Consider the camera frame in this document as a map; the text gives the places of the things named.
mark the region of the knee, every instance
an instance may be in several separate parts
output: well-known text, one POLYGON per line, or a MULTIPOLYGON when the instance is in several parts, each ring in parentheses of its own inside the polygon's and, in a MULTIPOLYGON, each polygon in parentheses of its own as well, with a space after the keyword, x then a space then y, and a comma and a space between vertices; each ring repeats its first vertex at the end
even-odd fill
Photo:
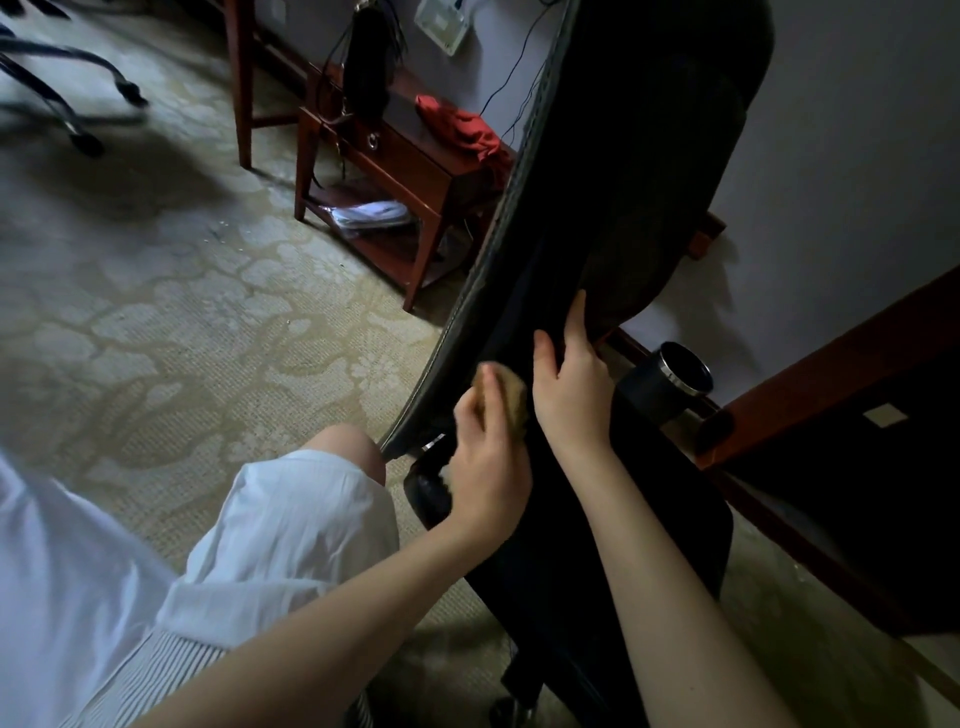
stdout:
POLYGON ((370 439, 370 435, 355 425, 340 423, 325 427, 303 447, 339 455, 380 485, 387 481, 387 466, 380 448, 370 439))

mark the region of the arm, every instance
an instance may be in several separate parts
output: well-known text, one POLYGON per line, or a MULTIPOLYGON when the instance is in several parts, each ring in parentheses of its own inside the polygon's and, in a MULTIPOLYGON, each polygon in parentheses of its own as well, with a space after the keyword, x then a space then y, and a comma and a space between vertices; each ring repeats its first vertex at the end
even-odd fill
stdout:
POLYGON ((137 728, 333 723, 457 579, 516 528, 530 495, 523 448, 511 446, 495 375, 457 404, 453 510, 440 525, 204 670, 137 728))
POLYGON ((564 364, 538 331, 537 419, 587 515, 654 728, 796 728, 610 446, 613 383, 584 328, 567 317, 564 364))

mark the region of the red cloth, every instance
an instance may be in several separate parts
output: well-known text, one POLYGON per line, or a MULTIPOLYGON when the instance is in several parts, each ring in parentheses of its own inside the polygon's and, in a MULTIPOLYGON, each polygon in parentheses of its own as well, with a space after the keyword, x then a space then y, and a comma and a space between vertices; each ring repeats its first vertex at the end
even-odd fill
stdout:
POLYGON ((433 96, 417 97, 417 111, 423 123, 436 136, 468 152, 493 170, 497 186, 503 186, 510 176, 513 162, 503 142, 480 114, 457 109, 433 96))

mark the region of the hand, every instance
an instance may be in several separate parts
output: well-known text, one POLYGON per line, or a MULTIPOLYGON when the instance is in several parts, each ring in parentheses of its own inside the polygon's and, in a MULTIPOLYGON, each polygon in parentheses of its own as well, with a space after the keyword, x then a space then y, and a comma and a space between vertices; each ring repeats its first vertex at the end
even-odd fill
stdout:
POLYGON ((476 537, 488 554, 510 538, 530 497, 527 448, 511 442, 500 383, 483 365, 484 426, 477 416, 477 392, 470 387, 457 402, 457 451, 450 459, 450 518, 476 537))
POLYGON ((586 302, 587 292, 578 291, 566 315, 559 372, 550 337, 534 332, 534 410, 558 460, 571 452, 610 449, 613 380, 587 339, 586 302))

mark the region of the chair backrest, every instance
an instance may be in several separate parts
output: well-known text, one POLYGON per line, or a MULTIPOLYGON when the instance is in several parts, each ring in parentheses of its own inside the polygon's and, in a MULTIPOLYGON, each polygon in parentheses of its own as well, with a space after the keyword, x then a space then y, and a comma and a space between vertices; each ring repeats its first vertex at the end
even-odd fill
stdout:
POLYGON ((523 147, 388 458, 449 425, 476 363, 528 382, 531 335, 558 336, 588 289, 600 332, 669 280, 716 190, 773 49, 765 0, 569 0, 523 147))

